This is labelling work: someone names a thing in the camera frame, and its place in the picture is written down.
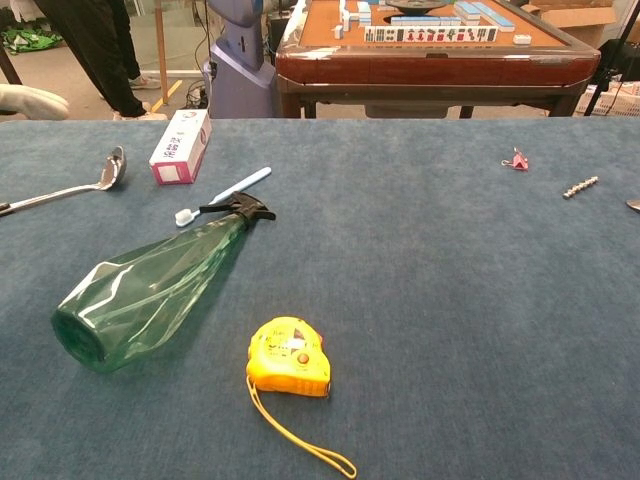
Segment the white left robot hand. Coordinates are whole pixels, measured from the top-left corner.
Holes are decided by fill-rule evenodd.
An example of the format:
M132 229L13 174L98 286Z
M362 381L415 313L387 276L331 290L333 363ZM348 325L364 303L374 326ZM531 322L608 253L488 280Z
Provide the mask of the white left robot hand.
M69 104L63 97L18 84L1 85L1 110L31 120L64 120L69 116Z

